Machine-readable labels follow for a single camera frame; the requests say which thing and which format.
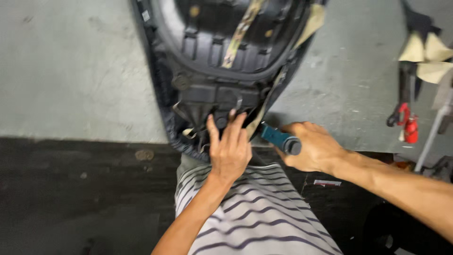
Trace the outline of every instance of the left hand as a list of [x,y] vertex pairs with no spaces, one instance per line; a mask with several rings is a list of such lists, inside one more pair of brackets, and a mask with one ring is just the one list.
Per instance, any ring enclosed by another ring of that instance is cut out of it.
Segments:
[[230,111],[229,122],[219,141],[219,130],[210,114],[207,118],[207,129],[211,139],[209,155],[211,156],[211,174],[225,185],[232,185],[245,171],[252,158],[252,147],[247,138],[247,131],[242,128],[246,113],[235,117],[236,111]]

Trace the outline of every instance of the white cloth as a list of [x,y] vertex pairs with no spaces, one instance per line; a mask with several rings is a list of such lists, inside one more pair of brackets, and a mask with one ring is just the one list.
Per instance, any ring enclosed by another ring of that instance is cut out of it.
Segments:
[[[211,166],[185,171],[176,216],[203,185]],[[190,255],[342,254],[281,166],[247,167],[201,228]]]

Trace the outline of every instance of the beige fabric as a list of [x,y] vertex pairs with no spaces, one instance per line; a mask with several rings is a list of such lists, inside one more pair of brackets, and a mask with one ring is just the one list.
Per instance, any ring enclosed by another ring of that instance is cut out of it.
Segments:
[[[324,17],[325,17],[325,11],[324,11],[324,6],[320,4],[312,4],[310,6],[310,16],[307,20],[307,23],[305,24],[304,30],[299,37],[299,40],[296,42],[294,45],[293,49],[296,49],[299,47],[304,41],[308,39],[311,35],[313,35],[316,30],[318,30],[320,27],[324,25]],[[269,97],[274,91],[274,88],[276,85],[280,82],[280,80],[284,78],[284,74],[282,71],[277,75],[277,77],[274,80],[274,84],[272,85],[272,89],[269,92],[269,94],[266,97],[266,100],[264,101],[263,106],[261,107],[260,111],[258,112],[258,115],[256,118],[246,127],[247,130],[247,135],[250,140],[251,136],[255,132],[256,128],[258,125],[261,123],[261,120],[263,119],[264,116],[264,110],[266,108],[266,105],[269,101]]]
[[420,63],[417,68],[417,76],[426,82],[438,84],[452,68],[453,64],[447,62]]
[[425,47],[428,61],[445,61],[453,57],[453,49],[445,46],[435,33],[428,33]]
[[269,94],[267,95],[263,106],[261,107],[260,111],[258,112],[258,115],[256,116],[256,118],[250,124],[247,125],[246,131],[247,131],[248,140],[250,140],[250,138],[252,137],[252,135],[255,132],[256,128],[261,123],[261,120],[263,119],[263,116],[264,116],[264,109],[266,108],[266,105],[267,105],[267,103],[269,101],[270,95],[272,94],[272,92],[274,91],[274,88],[277,86],[277,84],[280,82],[280,80],[282,78],[283,78],[283,73],[282,73],[282,71],[280,71],[280,73],[275,78],[274,84],[272,85],[272,89],[269,91]]
[[261,9],[265,0],[251,0],[249,4],[249,8],[247,9],[244,17],[242,17],[241,22],[236,28],[236,31],[231,38],[230,45],[226,50],[225,58],[223,59],[222,67],[224,68],[231,68],[233,66],[234,59],[237,55],[237,49],[241,44],[244,35],[247,33],[252,22],[255,20],[256,15]]
[[312,4],[310,6],[310,16],[305,24],[304,31],[299,37],[299,40],[294,45],[294,49],[299,47],[304,41],[308,39],[316,30],[324,25],[324,6],[320,4]]
[[418,32],[412,32],[407,40],[406,47],[400,56],[399,61],[423,62],[424,48],[423,41]]
[[193,128],[187,128],[183,130],[183,135],[189,139],[194,139],[197,136],[197,133],[194,133],[193,135],[190,135],[190,133],[193,131]]

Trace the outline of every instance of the tool handle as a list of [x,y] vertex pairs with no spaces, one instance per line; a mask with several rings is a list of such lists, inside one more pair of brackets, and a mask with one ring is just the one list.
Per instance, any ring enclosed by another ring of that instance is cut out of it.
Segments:
[[266,123],[262,123],[261,138],[274,144],[282,152],[290,155],[299,155],[302,143],[299,138],[288,133],[274,129]]

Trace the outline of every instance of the red clamp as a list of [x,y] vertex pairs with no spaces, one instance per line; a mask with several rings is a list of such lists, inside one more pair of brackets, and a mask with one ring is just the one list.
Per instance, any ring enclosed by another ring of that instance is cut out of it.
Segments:
[[406,143],[416,143],[419,139],[419,125],[417,124],[417,120],[417,115],[414,115],[408,119],[404,126],[404,141]]

